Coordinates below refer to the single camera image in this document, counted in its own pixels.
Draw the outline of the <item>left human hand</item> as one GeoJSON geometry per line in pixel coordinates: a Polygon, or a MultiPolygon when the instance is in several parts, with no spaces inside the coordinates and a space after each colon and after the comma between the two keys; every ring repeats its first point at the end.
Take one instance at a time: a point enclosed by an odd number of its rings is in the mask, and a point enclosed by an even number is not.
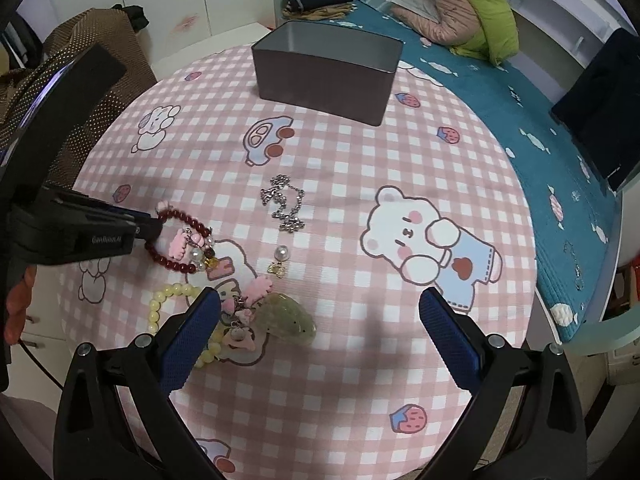
{"type": "Polygon", "coordinates": [[[26,314],[29,305],[32,303],[32,289],[35,286],[37,267],[29,266],[19,281],[9,292],[6,300],[6,328],[4,329],[4,340],[9,346],[18,343],[23,333],[26,314]]]}

